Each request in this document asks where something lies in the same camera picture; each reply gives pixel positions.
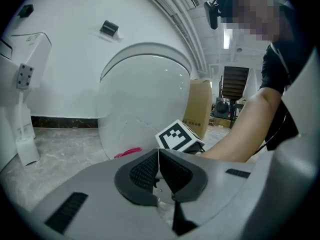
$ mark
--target ceiling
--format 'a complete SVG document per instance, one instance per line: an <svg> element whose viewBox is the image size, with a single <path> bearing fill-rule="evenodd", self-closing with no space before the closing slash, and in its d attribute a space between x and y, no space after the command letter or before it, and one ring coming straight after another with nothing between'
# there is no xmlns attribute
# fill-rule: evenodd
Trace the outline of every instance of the ceiling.
<svg viewBox="0 0 320 240"><path fill-rule="evenodd" d="M248 67L261 70L263 56L269 42L259 40L255 35L249 35L242 30L234 29L229 49L224 49L224 31L222 24L218 29L210 28L204 9L204 2L213 0L199 0L200 5L188 11L194 27L199 36L206 63L208 64L207 73L199 73L203 78L211 78L210 66L212 64L238 64L239 67Z"/></svg>

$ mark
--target marble floor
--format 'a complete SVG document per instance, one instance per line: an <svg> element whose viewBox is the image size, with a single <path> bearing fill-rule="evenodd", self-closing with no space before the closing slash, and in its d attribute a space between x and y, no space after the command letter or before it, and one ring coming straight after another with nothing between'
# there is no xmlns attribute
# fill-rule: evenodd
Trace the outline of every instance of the marble floor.
<svg viewBox="0 0 320 240"><path fill-rule="evenodd" d="M82 169L108 160L96 128L34 131L40 160L23 167L15 156L0 173L0 184L9 199L28 211ZM204 149L211 148L228 132L229 129L209 125L203 139Z"/></svg>

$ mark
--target black t-shirt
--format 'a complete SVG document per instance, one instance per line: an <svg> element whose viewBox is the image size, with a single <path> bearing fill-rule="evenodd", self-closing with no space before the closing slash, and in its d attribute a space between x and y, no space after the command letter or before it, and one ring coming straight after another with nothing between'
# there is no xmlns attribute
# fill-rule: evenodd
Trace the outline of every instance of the black t-shirt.
<svg viewBox="0 0 320 240"><path fill-rule="evenodd" d="M289 20L294 35L294 41L279 40L273 43L273 46L280 51L293 82L304 68L314 46L307 37L307 33L301 27L296 12L284 5L280 7L280 10ZM266 49L266 54L263 56L262 84L260 88L269 87L283 94L285 87L289 84L285 67L278 55L269 45ZM267 143L266 146L268 150L274 150L282 141L298 134L296 125L290 113L287 112L288 110L286 106L281 102L275 113L265 141L268 141L278 131L278 129L280 127L281 128Z"/></svg>

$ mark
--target white curved wall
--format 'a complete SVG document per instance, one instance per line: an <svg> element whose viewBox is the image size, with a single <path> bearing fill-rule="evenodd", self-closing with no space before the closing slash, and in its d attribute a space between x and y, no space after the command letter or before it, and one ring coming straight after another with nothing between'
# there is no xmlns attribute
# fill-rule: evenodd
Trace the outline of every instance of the white curved wall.
<svg viewBox="0 0 320 240"><path fill-rule="evenodd" d="M40 88L27 103L31 114L47 117L96 118L100 75L123 48L156 42L172 46L190 60L185 42L150 0L26 0L34 12L13 19L15 33L45 32L52 43ZM103 22L119 26L119 41L99 33ZM191 78L199 78L192 62Z"/></svg>

